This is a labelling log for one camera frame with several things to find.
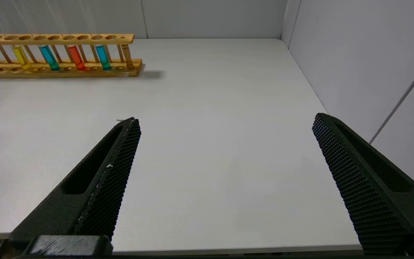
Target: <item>textured grip pad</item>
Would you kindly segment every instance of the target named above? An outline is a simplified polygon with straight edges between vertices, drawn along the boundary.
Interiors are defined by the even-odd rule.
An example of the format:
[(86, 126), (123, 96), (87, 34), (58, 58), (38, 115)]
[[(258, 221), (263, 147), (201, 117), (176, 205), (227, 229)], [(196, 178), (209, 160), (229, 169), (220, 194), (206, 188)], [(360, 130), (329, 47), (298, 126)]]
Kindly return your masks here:
[(312, 130), (365, 254), (414, 254), (414, 181), (340, 120)]

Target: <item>metal rod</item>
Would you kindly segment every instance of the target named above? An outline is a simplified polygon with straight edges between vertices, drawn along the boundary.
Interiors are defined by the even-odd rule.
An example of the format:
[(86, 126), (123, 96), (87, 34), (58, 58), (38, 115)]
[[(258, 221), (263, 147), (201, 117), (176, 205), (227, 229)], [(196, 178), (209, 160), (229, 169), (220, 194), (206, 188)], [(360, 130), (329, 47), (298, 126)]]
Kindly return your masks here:
[(24, 47), (24, 48), (25, 48), (25, 50), (27, 51), (28, 56), (30, 56), (30, 59), (33, 61), (33, 63), (38, 63), (38, 61), (36, 60), (35, 56), (34, 56), (34, 55), (33, 55), (33, 53), (31, 52), (31, 49), (30, 49), (27, 45), (24, 45), (23, 47)]
[(12, 63), (12, 60), (10, 60), (10, 57), (7, 55), (6, 51), (4, 50), (3, 46), (0, 45), (0, 51), (3, 54), (4, 58), (6, 59), (8, 64)]
[(57, 61), (59, 63), (62, 63), (62, 59), (60, 58), (59, 52), (57, 51), (57, 48), (55, 45), (51, 45), (52, 50), (54, 51), (55, 57), (57, 58)]
[(119, 58), (120, 58), (121, 62), (125, 62), (124, 57), (122, 56), (122, 49), (121, 49), (120, 45), (116, 45), (116, 46), (118, 47)]
[(78, 45), (78, 48), (79, 48), (79, 53), (81, 53), (81, 57), (82, 57), (83, 61), (87, 62), (87, 57), (84, 54), (84, 50), (82, 49), (82, 45)]
[(90, 45), (91, 49), (92, 49), (92, 54), (93, 54), (93, 58), (95, 59), (95, 62), (100, 62), (100, 60), (98, 60), (98, 56), (97, 56), (97, 51), (95, 50), (95, 47), (93, 45)]

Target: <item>test tube rack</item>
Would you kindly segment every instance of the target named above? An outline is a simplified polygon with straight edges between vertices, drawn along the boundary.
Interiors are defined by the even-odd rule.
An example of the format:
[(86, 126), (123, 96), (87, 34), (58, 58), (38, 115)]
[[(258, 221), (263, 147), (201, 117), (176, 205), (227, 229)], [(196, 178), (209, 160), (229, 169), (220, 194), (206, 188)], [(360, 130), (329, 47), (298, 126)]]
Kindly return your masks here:
[[(142, 60), (131, 58), (133, 39), (133, 34), (0, 34), (0, 78), (137, 77)], [(17, 60), (3, 45), (12, 47)], [(33, 45), (44, 60), (35, 58)], [(110, 57), (108, 45), (117, 46), (119, 59)], [(62, 46), (68, 59), (59, 55)], [(84, 47), (91, 48), (93, 57), (85, 55)]]

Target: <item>wooden rod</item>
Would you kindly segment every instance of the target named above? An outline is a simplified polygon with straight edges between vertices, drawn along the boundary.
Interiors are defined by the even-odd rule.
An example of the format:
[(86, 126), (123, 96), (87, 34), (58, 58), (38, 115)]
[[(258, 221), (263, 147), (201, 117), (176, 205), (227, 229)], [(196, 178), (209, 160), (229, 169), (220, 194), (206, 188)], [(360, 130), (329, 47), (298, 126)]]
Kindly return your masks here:
[(60, 58), (59, 52), (57, 51), (57, 48), (55, 45), (51, 45), (52, 50), (54, 51), (55, 57), (57, 58), (57, 61), (59, 63), (62, 63), (62, 59)]
[(95, 59), (95, 62), (100, 62), (100, 60), (98, 60), (98, 56), (97, 56), (97, 51), (95, 50), (95, 46), (91, 45), (91, 49), (92, 49), (92, 54), (93, 54), (93, 58)]
[(30, 56), (30, 58), (31, 58), (31, 60), (33, 61), (33, 63), (38, 63), (38, 61), (36, 60), (35, 56), (34, 56), (34, 55), (33, 55), (33, 53), (31, 52), (31, 49), (30, 49), (27, 45), (24, 45), (23, 47), (24, 47), (24, 48), (25, 48), (25, 50), (27, 51), (28, 56)]
[(4, 58), (6, 59), (7, 63), (11, 64), (12, 60), (10, 60), (10, 57), (7, 55), (5, 49), (1, 45), (0, 45), (0, 51), (3, 54)]
[(121, 62), (125, 62), (124, 57), (122, 56), (122, 49), (121, 49), (120, 45), (116, 45), (116, 46), (118, 47), (119, 58), (120, 58)]
[(130, 56), (130, 50), (128, 45), (121, 45), (122, 51), (125, 56), (125, 63), (127, 64), (127, 69), (133, 69), (132, 57)]
[(82, 45), (78, 45), (78, 49), (79, 49), (79, 52), (81, 53), (82, 60), (83, 60), (84, 62), (87, 62), (87, 57), (86, 57), (86, 55), (84, 54), (84, 50), (82, 49)]
[(110, 56), (110, 51), (108, 49), (108, 45), (103, 45), (103, 48), (105, 49), (106, 57), (108, 58), (108, 62), (111, 63), (111, 56)]
[(73, 57), (71, 56), (71, 53), (70, 53), (70, 52), (69, 52), (69, 50), (68, 50), (68, 46), (67, 46), (67, 45), (64, 45), (64, 47), (65, 47), (66, 54), (68, 54), (68, 57), (69, 57), (69, 62), (70, 62), (70, 63), (74, 63), (74, 61), (73, 61)]

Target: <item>wooden test tube rack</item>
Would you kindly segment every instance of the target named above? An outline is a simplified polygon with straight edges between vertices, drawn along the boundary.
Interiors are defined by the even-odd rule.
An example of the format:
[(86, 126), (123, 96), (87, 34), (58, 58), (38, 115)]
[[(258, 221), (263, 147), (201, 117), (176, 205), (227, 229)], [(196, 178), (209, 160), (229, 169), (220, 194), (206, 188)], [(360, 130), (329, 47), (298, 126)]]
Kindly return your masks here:
[[(141, 59), (132, 59), (128, 45), (133, 43), (133, 34), (0, 34), (0, 78), (60, 78), (60, 77), (137, 77), (142, 67)], [(11, 60), (3, 45), (23, 46), (29, 62), (29, 69), (24, 69), (18, 60)], [(48, 45), (55, 54), (60, 67), (53, 71), (44, 60), (36, 59), (34, 51), (39, 49), (28, 46)], [(67, 50), (69, 58), (60, 57), (56, 48), (75, 45), (79, 48), (85, 69), (77, 69), (73, 58)], [(95, 50), (96, 45), (103, 45), (106, 50), (111, 69), (105, 70)], [(119, 59), (112, 59), (108, 45), (116, 45)], [(86, 57), (83, 48), (91, 48), (92, 57)]]

